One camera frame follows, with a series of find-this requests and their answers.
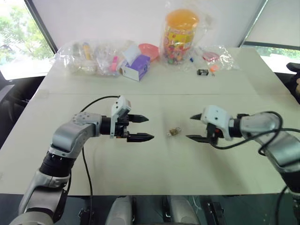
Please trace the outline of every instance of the tree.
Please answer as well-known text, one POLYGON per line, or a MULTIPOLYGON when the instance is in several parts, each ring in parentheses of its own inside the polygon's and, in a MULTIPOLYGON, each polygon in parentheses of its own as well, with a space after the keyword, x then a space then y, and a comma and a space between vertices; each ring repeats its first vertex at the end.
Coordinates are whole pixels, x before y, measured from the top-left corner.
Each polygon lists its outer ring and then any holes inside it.
POLYGON ((53 56, 27 10, 18 6, 9 16, 0 16, 0 63, 13 60, 16 53, 37 60, 53 56))

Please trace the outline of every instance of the white table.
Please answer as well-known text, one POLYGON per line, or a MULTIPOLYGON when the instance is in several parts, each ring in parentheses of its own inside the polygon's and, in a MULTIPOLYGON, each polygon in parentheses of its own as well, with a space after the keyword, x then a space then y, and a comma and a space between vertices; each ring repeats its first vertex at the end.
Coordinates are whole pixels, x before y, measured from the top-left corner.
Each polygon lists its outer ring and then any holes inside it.
MULTIPOLYGON (((125 94, 132 103, 132 113, 143 114, 150 119, 145 123, 131 124, 128 127, 130 132, 146 132, 155 138, 143 143, 126 143, 126 140, 111 140, 108 136, 88 140, 86 157, 95 195, 279 192, 284 183, 267 158, 257 153, 257 143, 250 142, 222 151, 185 137, 204 134, 205 126, 189 117, 212 104, 223 107, 232 115, 274 110, 283 115, 285 127, 299 128, 300 121, 296 119, 299 105, 258 54, 249 49, 233 50, 233 53, 236 57, 240 56, 236 58, 243 70, 239 72, 239 78, 236 71, 219 73, 215 77, 194 75, 201 82, 191 74, 181 74, 181 77, 187 77, 180 83, 179 74, 170 73, 170 77, 162 78, 164 74, 160 73, 161 77, 158 77, 154 71, 160 71, 159 65, 153 65, 140 83, 124 77, 59 77, 53 68, 0 150, 0 193, 24 193, 42 163, 56 128, 70 120, 86 104, 107 94, 125 94), (253 73, 252 67, 247 66, 252 63, 256 66, 253 73), (178 82, 171 82, 172 75, 178 82), (241 82, 242 91, 230 81, 233 77, 241 82), (173 127, 182 128, 182 132, 168 137, 166 132, 173 127)), ((88 111, 109 115, 112 103, 113 100, 106 99, 94 104, 88 111)), ((230 143, 220 141, 220 145, 230 143)), ((89 195, 81 156, 72 171, 69 194, 89 195)))

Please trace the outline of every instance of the green foliage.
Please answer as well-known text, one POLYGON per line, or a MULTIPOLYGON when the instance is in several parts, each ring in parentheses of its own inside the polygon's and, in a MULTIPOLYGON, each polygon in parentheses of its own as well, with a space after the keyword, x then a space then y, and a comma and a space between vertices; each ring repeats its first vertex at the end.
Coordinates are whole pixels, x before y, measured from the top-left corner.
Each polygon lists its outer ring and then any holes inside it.
POLYGON ((47 42, 25 8, 12 7, 9 16, 0 16, 0 64, 14 59, 16 52, 32 59, 53 56, 47 42))
POLYGON ((284 55, 291 59, 296 59, 296 60, 300 59, 300 51, 298 50, 262 47, 262 46, 255 46, 255 49, 261 56, 270 56, 270 54, 273 53, 273 54, 284 55))

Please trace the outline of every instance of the white wall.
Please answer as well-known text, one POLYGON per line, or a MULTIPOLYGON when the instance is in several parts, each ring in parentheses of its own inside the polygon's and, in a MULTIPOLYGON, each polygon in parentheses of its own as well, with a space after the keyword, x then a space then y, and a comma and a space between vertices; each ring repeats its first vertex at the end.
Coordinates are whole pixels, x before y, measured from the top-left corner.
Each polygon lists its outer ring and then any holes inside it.
MULTIPOLYGON (((237 46, 262 0, 202 0, 214 18, 203 45, 237 46)), ((131 39, 158 45, 164 0, 34 0, 57 47, 76 39, 131 39)))
POLYGON ((269 0, 247 41, 300 46, 300 0, 269 0))

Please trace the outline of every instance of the clear plastic bag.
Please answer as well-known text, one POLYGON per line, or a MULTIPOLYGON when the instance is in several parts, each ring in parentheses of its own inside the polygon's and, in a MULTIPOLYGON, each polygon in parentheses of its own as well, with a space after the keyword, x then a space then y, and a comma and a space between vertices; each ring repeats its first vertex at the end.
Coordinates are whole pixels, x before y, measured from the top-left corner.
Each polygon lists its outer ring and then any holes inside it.
POLYGON ((122 52, 131 44, 132 41, 80 40, 62 46, 54 58, 72 74, 118 76, 118 65, 124 60, 122 52))
POLYGON ((209 71, 213 73, 220 70, 240 69, 231 54, 221 45, 198 46, 191 57, 195 65, 197 63, 203 65, 205 62, 209 71))
POLYGON ((161 60, 172 65, 189 60, 189 52, 210 27, 196 0, 167 0, 160 44, 161 60))

